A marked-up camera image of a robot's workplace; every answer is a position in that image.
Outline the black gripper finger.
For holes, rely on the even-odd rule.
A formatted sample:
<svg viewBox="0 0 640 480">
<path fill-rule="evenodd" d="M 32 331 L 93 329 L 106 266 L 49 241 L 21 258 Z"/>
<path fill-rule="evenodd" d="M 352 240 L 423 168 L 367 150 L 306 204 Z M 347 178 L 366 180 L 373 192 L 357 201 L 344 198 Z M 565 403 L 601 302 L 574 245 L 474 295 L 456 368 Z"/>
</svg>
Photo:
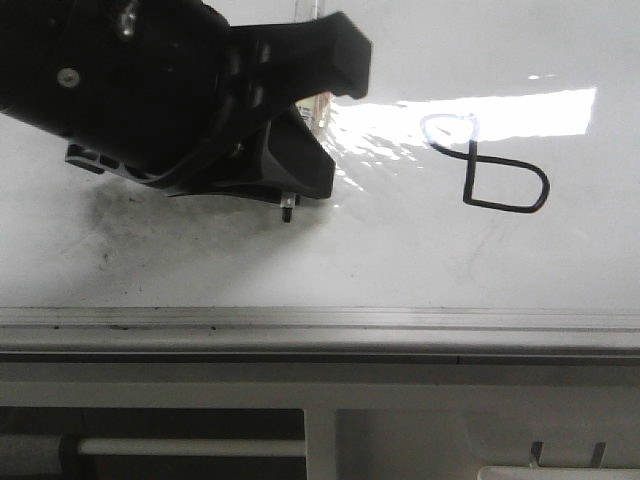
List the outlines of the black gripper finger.
<svg viewBox="0 0 640 480">
<path fill-rule="evenodd" d="M 287 108 L 329 92 L 355 100 L 369 90 L 372 42 L 343 12 L 289 24 L 231 29 L 238 78 L 257 92 L 256 108 Z"/>
<path fill-rule="evenodd" d="M 242 138 L 228 139 L 220 112 L 210 116 L 197 152 L 209 158 L 202 169 L 167 189 L 169 197 L 222 195 L 279 200 L 292 193 L 325 200 L 333 191 L 335 162 L 294 107 Z"/>
</svg>

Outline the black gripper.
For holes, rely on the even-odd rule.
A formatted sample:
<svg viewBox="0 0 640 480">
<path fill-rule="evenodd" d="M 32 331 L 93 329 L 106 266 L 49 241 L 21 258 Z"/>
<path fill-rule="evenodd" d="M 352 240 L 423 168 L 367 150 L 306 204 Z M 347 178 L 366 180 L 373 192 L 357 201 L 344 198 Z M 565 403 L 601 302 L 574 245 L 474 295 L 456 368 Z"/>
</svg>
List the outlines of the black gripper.
<svg viewBox="0 0 640 480">
<path fill-rule="evenodd" d="M 156 188 L 263 185 L 243 57 L 200 1 L 5 1 L 1 111 Z"/>
</svg>

